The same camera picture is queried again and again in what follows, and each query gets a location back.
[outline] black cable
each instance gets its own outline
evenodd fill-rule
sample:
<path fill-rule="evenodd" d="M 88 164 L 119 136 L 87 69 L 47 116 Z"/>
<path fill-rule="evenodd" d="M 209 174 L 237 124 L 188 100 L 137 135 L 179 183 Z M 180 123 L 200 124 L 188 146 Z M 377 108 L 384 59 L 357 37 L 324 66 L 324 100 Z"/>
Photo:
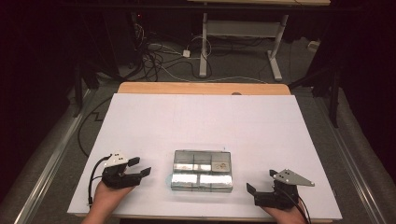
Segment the black cable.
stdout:
<path fill-rule="evenodd" d="M 238 39 L 230 39 L 230 38 L 219 38 L 219 37 L 213 36 L 213 35 L 211 35 L 210 37 L 212 37 L 214 39 L 217 39 L 217 40 L 220 40 L 220 41 L 225 41 L 225 42 L 229 42 L 229 43 L 232 43 L 232 44 L 235 44 L 235 45 L 242 46 L 242 47 L 235 48 L 235 49 L 244 49 L 244 48 L 247 48 L 247 47 L 257 47 L 266 39 L 266 38 L 254 37 L 254 38 L 252 38 L 253 41 L 251 43 L 247 43 L 246 44 L 243 41 L 247 41 L 247 39 L 238 40 Z"/>
<path fill-rule="evenodd" d="M 155 59 L 156 59 L 156 61 L 158 62 L 158 63 L 156 63 L 156 65 L 157 66 L 159 66 L 159 64 L 162 64 L 163 63 L 163 56 L 161 55 L 161 54 L 159 54 L 159 53 L 155 53 L 155 52 L 151 52 L 151 54 L 153 54 L 155 57 Z"/>
<path fill-rule="evenodd" d="M 304 206 L 304 208 L 305 208 L 306 215 L 308 216 L 309 223 L 311 223 L 311 216 L 309 216 L 309 212 L 308 212 L 308 209 L 306 208 L 305 202 L 304 202 L 303 199 L 300 197 L 300 195 L 298 196 L 298 198 L 300 199 L 301 203 L 303 204 L 303 206 Z"/>
<path fill-rule="evenodd" d="M 108 98 L 105 99 L 102 103 L 100 103 L 94 110 L 92 110 L 92 111 L 90 112 L 90 114 L 88 114 L 87 117 L 85 117 L 85 119 L 81 122 L 81 125 L 80 125 L 79 128 L 78 128 L 78 134 L 77 134 L 78 146 L 79 146 L 79 149 L 81 150 L 81 152 L 82 152 L 87 158 L 89 157 L 89 155 L 88 155 L 88 153 L 84 150 L 84 147 L 82 146 L 82 144 L 81 144 L 81 139 L 80 139 L 80 134 L 81 134 L 82 126 L 84 126 L 85 121 L 87 121 L 87 119 L 88 119 L 88 117 L 89 117 L 90 115 L 94 114 L 94 111 L 95 111 L 97 108 L 99 108 L 99 107 L 100 107 L 101 105 L 103 105 L 105 102 L 111 100 L 111 98 L 112 98 L 112 96 L 108 97 Z"/>
<path fill-rule="evenodd" d="M 90 178 L 90 184 L 88 185 L 88 205 L 92 206 L 93 204 L 93 197 L 92 197 L 92 181 L 94 180 L 93 176 L 95 175 L 96 168 L 102 161 L 107 161 L 111 157 L 111 154 L 108 157 L 103 157 L 100 159 L 95 166 L 93 167 L 92 173 L 91 173 L 91 178 Z"/>
<path fill-rule="evenodd" d="M 146 81 L 152 81 L 150 78 L 155 77 L 154 82 L 158 81 L 158 70 L 157 70 L 157 65 L 156 65 L 156 59 L 149 53 L 149 51 L 146 52 L 145 54 L 146 57 L 148 57 L 147 61 L 151 63 L 151 66 L 145 65 L 143 66 L 143 71 L 145 73 L 144 78 Z"/>
<path fill-rule="evenodd" d="M 262 72 L 262 70 L 264 70 L 266 67 L 268 67 L 268 65 L 270 65 L 271 64 L 271 60 L 273 60 L 273 59 L 268 59 L 270 62 L 269 63 L 267 63 L 262 69 L 260 69 L 260 71 L 258 72 L 259 73 L 259 80 L 262 80 L 262 76 L 260 75 L 260 73 Z"/>
<path fill-rule="evenodd" d="M 176 59 L 173 59 L 173 60 L 167 61 L 167 62 L 163 62 L 163 63 L 172 63 L 172 62 L 177 61 L 177 60 L 180 60 L 180 59 L 185 59 L 185 57 L 178 57 L 178 58 L 176 58 Z"/>
<path fill-rule="evenodd" d="M 93 180 L 95 180 L 95 179 L 97 179 L 97 178 L 100 178 L 100 177 L 102 177 L 102 176 L 101 176 L 101 175 L 96 176 Z"/>
<path fill-rule="evenodd" d="M 142 68 L 143 68 L 143 64 L 139 63 L 137 65 L 137 67 L 132 72 L 130 72 L 128 75 L 126 75 L 124 78 L 128 79 L 130 77 L 133 77 L 133 76 L 137 75 L 140 71 L 142 71 Z"/>
<path fill-rule="evenodd" d="M 290 197 L 290 195 L 289 195 L 285 190 L 280 189 L 280 188 L 274 188 L 274 189 L 280 191 L 283 195 L 285 195 L 286 197 L 288 197 L 288 198 L 290 199 L 290 201 L 294 204 L 294 206 L 298 209 L 298 211 L 300 212 L 300 214 L 303 216 L 304 221 L 305 221 L 307 224 L 311 224 L 311 221 L 310 221 L 310 220 L 308 221 L 308 219 L 306 218 L 305 213 L 304 213 L 304 211 L 301 209 L 300 205 L 298 205 L 298 204 Z"/>
<path fill-rule="evenodd" d="M 194 68 L 193 68 L 193 66 L 192 66 L 192 63 L 190 63 L 190 62 L 177 62 L 177 63 L 173 63 L 173 64 L 171 64 L 171 65 L 165 67 L 164 69 L 168 69 L 168 68 L 170 68 L 170 67 L 172 67 L 172 66 L 174 66 L 174 65 L 176 65 L 176 64 L 179 64 L 179 63 L 187 63 L 187 64 L 189 64 L 189 65 L 190 65 L 190 68 L 191 68 L 191 74 L 192 74 L 192 76 L 193 76 L 193 77 L 196 77 L 195 74 L 194 74 Z"/>

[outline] white metal frame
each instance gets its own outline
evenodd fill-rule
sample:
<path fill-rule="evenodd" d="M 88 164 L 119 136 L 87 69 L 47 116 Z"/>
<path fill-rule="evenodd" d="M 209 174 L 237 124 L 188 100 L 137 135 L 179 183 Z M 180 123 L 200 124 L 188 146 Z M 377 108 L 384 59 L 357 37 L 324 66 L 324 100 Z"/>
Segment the white metal frame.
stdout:
<path fill-rule="evenodd" d="M 202 49 L 200 61 L 200 77 L 206 77 L 208 35 L 232 35 L 232 36 L 255 36 L 274 37 L 275 44 L 272 50 L 267 51 L 268 60 L 276 81 L 282 80 L 279 66 L 276 62 L 276 53 L 285 31 L 289 15 L 284 15 L 281 22 L 254 22 L 254 21 L 209 21 L 207 13 L 204 13 L 202 28 Z"/>

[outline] floor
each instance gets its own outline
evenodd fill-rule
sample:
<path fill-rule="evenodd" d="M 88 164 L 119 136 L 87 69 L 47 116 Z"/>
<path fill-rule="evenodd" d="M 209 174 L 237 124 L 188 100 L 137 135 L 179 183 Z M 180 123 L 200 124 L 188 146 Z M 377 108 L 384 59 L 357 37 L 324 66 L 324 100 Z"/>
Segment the floor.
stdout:
<path fill-rule="evenodd" d="M 163 63 L 158 81 L 275 83 L 266 58 L 266 51 L 272 43 L 269 39 L 258 41 L 245 38 L 235 40 L 231 48 L 227 42 L 214 42 L 208 58 L 210 78 L 194 77 L 198 74 L 198 61 L 183 59 Z M 289 84 L 304 77 L 315 56 L 306 48 L 308 43 L 308 40 L 301 39 L 281 44 L 276 56 L 283 76 L 280 83 Z M 160 42 L 150 47 L 167 51 L 158 52 L 166 61 L 179 58 L 176 52 L 181 53 L 184 49 L 174 43 Z M 199 52 L 194 51 L 191 57 L 199 57 Z M 130 71 L 127 65 L 120 67 L 122 75 Z M 131 79 L 150 81 L 155 78 L 153 71 L 150 78 L 144 76 L 141 72 Z M 14 223 L 16 220 L 18 223 L 78 223 L 82 220 L 66 213 L 87 160 L 82 150 L 90 153 L 102 124 L 101 119 L 106 115 L 107 98 L 117 92 L 120 85 L 103 74 L 99 74 L 98 78 L 99 89 L 85 91 L 84 107 L 76 118 L 73 117 L 76 105 L 73 94 L 70 94 L 69 109 L 25 165 L 0 205 L 0 223 Z M 302 110 L 343 215 L 343 219 L 335 223 L 391 223 L 396 217 L 394 183 L 361 134 L 342 90 L 338 129 L 334 129 L 327 118 L 328 99 L 314 98 L 310 91 L 310 88 L 291 90 Z M 32 192 L 37 186 L 41 187 L 41 191 Z M 115 217 L 108 221 L 119 222 Z"/>

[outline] dark background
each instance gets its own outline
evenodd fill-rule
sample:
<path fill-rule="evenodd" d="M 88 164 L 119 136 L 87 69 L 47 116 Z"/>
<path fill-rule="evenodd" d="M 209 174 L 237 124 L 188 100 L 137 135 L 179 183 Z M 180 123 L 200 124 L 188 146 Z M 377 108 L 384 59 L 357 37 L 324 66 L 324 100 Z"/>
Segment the dark background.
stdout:
<path fill-rule="evenodd" d="M 365 136 L 395 180 L 392 153 L 396 148 L 396 6 L 391 0 L 369 3 L 367 12 L 337 17 L 332 23 L 328 18 L 290 16 L 284 37 L 286 41 L 302 36 L 323 40 L 311 72 L 333 60 L 339 49 L 346 49 L 341 87 Z M 1 4 L 0 201 L 69 106 L 66 95 L 74 85 L 77 62 L 89 64 L 82 65 L 82 75 L 94 86 L 95 71 L 116 77 L 117 65 L 135 57 L 130 53 L 134 45 L 128 26 L 120 22 L 123 15 L 93 12 L 81 16 L 76 11 L 58 8 L 49 0 Z M 335 7 L 360 4 L 356 0 L 332 1 Z M 188 41 L 189 33 L 201 29 L 201 17 L 193 13 L 181 13 L 177 17 L 165 13 L 144 16 L 149 29 L 180 36 L 181 41 Z M 163 29 L 166 26 L 160 22 L 179 26 Z M 319 77 L 312 85 L 330 86 L 330 83 L 327 78 Z"/>

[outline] table leg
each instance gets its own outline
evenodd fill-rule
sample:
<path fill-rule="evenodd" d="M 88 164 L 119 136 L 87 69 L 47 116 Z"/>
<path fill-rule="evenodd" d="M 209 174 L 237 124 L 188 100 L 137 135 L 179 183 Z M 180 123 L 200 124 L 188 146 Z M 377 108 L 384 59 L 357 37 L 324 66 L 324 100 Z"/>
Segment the table leg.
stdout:
<path fill-rule="evenodd" d="M 268 50 L 267 51 L 268 60 L 270 61 L 270 65 L 271 65 L 271 69 L 272 69 L 273 74 L 274 74 L 275 81 L 281 81 L 282 80 L 282 76 L 280 74 L 279 66 L 277 65 L 277 62 L 276 62 L 276 53 L 277 53 L 277 50 L 279 48 L 280 41 L 282 40 L 283 32 L 285 31 L 286 22 L 288 21 L 288 16 L 289 15 L 284 15 L 283 16 L 282 22 L 279 24 L 279 26 L 277 28 L 275 45 L 274 45 L 273 50 Z"/>
<path fill-rule="evenodd" d="M 201 49 L 201 61 L 199 66 L 199 77 L 206 77 L 206 66 L 207 66 L 207 49 L 206 49 L 206 38 L 207 38 L 207 13 L 204 13 L 202 23 L 202 49 Z"/>

